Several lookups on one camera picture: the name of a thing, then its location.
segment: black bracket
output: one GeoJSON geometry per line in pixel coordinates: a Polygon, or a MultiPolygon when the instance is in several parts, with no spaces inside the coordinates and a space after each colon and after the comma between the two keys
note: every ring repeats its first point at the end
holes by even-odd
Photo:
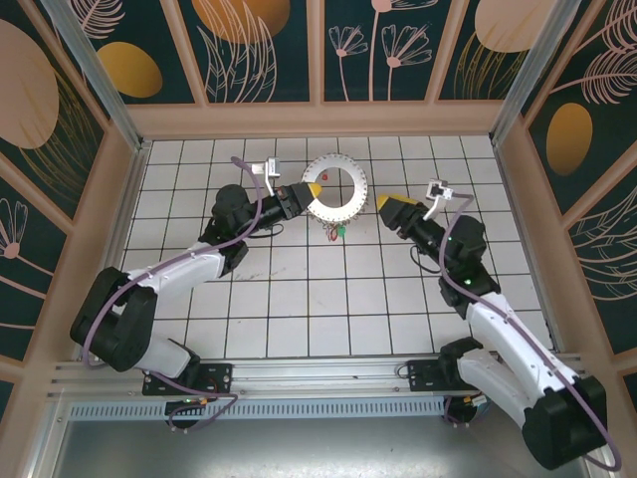
{"type": "Polygon", "coordinates": [[[407,363],[407,379],[411,391],[462,391],[475,394],[475,387],[461,380],[448,382],[437,358],[410,360],[407,363]]]}
{"type": "MultiPolygon", "coordinates": [[[[188,388],[201,390],[202,392],[207,393],[213,393],[215,390],[217,393],[228,393],[230,392],[231,384],[231,363],[202,363],[199,366],[197,376],[194,379],[192,386],[189,386],[188,388]]],[[[186,395],[187,393],[173,388],[156,376],[146,375],[143,379],[141,394],[144,396],[174,396],[186,395]]]]}

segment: ring-shaped object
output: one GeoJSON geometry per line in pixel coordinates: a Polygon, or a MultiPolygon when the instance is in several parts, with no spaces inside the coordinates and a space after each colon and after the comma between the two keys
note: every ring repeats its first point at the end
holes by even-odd
{"type": "Polygon", "coordinates": [[[304,182],[317,182],[320,174],[326,169],[338,168],[351,176],[354,193],[347,204],[340,207],[325,206],[320,196],[308,208],[310,214],[319,221],[330,224],[346,224],[362,212],[367,201],[367,177],[365,171],[349,156],[344,154],[326,154],[315,159],[303,174],[304,182]]]}

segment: white tiled floor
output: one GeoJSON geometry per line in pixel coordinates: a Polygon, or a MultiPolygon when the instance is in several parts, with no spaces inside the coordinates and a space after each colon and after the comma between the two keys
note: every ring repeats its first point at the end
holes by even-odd
{"type": "MultiPolygon", "coordinates": [[[[335,151],[359,162],[373,184],[370,196],[398,193],[423,200],[432,177],[475,194],[469,214],[485,223],[489,241],[483,262],[521,319],[552,348],[485,136],[157,141],[123,268],[175,256],[207,224],[218,188],[233,182],[251,186],[230,156],[263,161],[275,154],[282,161],[281,182],[293,183],[308,161],[335,151]]],[[[351,192],[350,184],[330,173],[324,198],[339,202],[351,192]]],[[[248,192],[255,197],[254,189],[248,192]]],[[[347,226],[344,241],[328,242],[307,216],[286,222],[277,237],[249,240],[250,252],[233,274],[160,300],[154,329],[185,341],[205,359],[427,354],[471,334],[442,299],[438,278],[414,265],[410,244],[379,222],[373,202],[370,197],[365,213],[347,226]]],[[[458,205],[449,204],[437,222],[446,226],[458,205]]],[[[429,259],[422,264],[437,269],[429,259]]]]}

